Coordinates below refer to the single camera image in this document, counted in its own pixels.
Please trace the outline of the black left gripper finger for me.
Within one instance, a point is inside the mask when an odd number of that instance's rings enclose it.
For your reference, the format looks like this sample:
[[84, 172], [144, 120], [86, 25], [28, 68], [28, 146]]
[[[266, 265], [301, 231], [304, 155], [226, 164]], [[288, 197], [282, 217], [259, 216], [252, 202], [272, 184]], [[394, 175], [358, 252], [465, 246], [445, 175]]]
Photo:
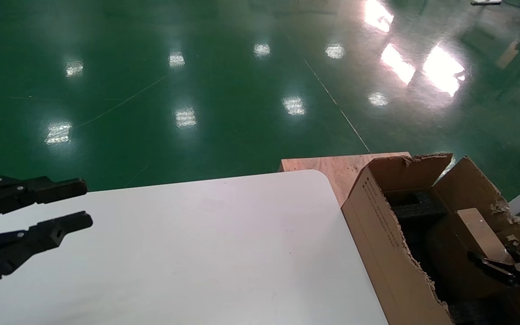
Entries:
[[34, 255], [58, 248], [67, 234], [92, 227], [85, 211], [39, 222], [27, 230], [0, 233], [0, 280]]
[[81, 178], [52, 181], [46, 176], [16, 179], [0, 176], [0, 215], [34, 204], [49, 204], [86, 194]]

